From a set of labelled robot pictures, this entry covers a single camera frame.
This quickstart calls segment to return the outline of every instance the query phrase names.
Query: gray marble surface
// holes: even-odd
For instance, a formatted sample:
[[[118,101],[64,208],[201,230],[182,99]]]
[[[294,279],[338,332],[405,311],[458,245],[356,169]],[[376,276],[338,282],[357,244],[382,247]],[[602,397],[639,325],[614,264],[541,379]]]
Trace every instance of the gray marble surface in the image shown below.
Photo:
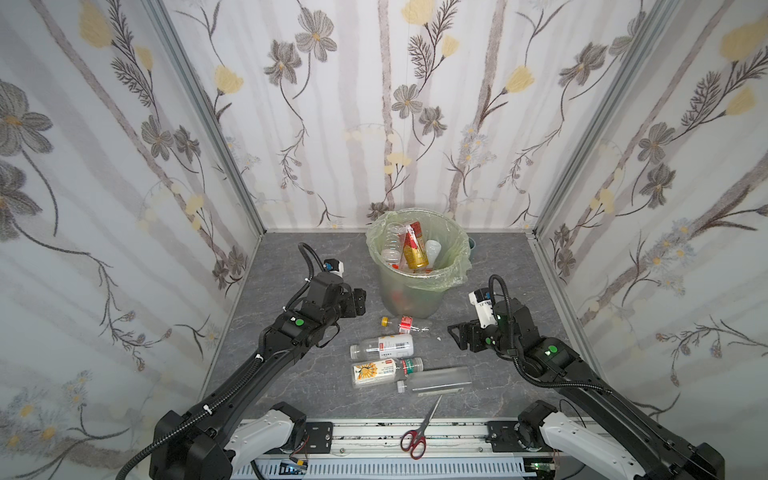
[[[557,405],[560,396],[522,380],[514,366],[492,352],[462,352],[445,330],[447,325],[476,317],[467,294],[484,286],[491,273],[501,275],[510,294],[531,310],[542,335],[566,340],[562,323],[538,270],[528,241],[522,233],[472,233],[478,244],[468,282],[449,290],[439,310],[430,317],[435,324],[431,336],[415,339],[415,356],[425,369],[469,367],[472,389],[443,396],[436,417],[516,416],[536,399]],[[271,405],[284,401],[310,418],[414,418],[425,415],[434,402],[398,394],[394,384],[354,389],[350,379],[349,345],[363,339],[395,333],[380,326],[383,315],[391,316],[379,296],[378,273],[368,254],[364,233],[268,233],[257,251],[211,373],[208,392],[222,383],[257,346],[259,332],[270,325],[283,304],[299,289],[306,264],[296,245],[308,243],[320,258],[344,262],[344,280],[368,292],[367,313],[342,319],[341,333],[324,349],[312,349],[284,373],[247,410],[246,418],[258,418]]]

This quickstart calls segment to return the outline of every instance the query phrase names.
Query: red scissor handle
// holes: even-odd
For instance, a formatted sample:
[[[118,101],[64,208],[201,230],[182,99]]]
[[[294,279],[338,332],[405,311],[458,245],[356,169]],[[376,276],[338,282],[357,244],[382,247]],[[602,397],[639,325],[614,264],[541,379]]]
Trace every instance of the red scissor handle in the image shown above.
[[[407,446],[403,443],[406,438],[409,439]],[[424,452],[427,450],[427,441],[416,430],[409,430],[400,439],[400,448],[404,452],[411,452],[411,458],[418,460],[424,456]]]

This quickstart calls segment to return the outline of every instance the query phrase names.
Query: scissor blade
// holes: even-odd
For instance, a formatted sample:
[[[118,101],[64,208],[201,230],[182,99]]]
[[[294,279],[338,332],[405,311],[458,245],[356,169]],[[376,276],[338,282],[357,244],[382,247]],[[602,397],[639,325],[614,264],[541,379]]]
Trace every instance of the scissor blade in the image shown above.
[[[432,407],[432,410],[429,411],[429,414],[424,418],[424,429],[427,428],[427,425],[432,421],[432,417],[435,416],[435,411],[437,410],[437,405],[440,404],[440,400],[442,399],[442,395],[440,395],[437,398],[437,401],[435,402],[435,405]]]

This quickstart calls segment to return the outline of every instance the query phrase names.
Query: can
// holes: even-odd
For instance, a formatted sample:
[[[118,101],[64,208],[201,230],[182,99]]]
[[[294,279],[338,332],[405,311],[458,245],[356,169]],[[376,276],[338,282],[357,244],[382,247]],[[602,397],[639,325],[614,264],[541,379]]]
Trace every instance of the can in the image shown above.
[[[422,238],[422,225],[419,222],[406,225],[406,243],[402,252],[406,256],[408,268],[412,270],[429,265]]]

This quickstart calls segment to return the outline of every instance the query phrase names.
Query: clear plastic bottle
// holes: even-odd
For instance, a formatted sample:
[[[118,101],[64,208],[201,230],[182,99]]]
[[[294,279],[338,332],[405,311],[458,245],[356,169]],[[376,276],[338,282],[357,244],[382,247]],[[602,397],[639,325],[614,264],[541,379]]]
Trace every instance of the clear plastic bottle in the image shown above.
[[[397,382],[397,393],[411,392],[417,396],[458,393],[472,386],[469,368],[455,366],[449,369],[427,370],[413,373]]]
[[[430,320],[418,319],[414,320],[411,316],[403,315],[398,322],[396,319],[391,319],[388,316],[382,317],[382,326],[394,326],[397,325],[400,333],[424,333],[430,331],[432,328],[432,322]]]
[[[359,388],[380,383],[394,383],[397,380],[406,379],[412,373],[421,372],[423,369],[424,363],[419,357],[356,363],[352,365],[352,384]]]
[[[413,355],[413,337],[407,333],[366,339],[349,348],[352,360],[401,359]]]
[[[399,265],[402,258],[402,247],[406,241],[406,228],[400,223],[387,225],[384,236],[382,258],[390,265]]]

